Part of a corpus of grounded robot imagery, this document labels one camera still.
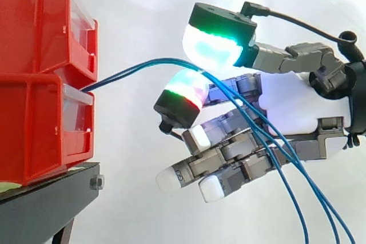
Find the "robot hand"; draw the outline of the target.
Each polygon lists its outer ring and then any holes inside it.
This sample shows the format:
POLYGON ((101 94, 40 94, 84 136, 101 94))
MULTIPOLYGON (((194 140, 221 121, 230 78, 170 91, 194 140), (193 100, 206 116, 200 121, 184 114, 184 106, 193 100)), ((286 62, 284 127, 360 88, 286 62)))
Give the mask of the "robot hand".
POLYGON ((160 130, 181 129, 190 156, 157 175, 161 190, 197 182, 205 202, 218 201, 289 162, 327 159, 345 143, 350 68, 322 43, 255 42, 252 17, 270 13, 248 2, 238 13, 193 6, 183 46, 200 70, 177 73, 154 105, 160 130))

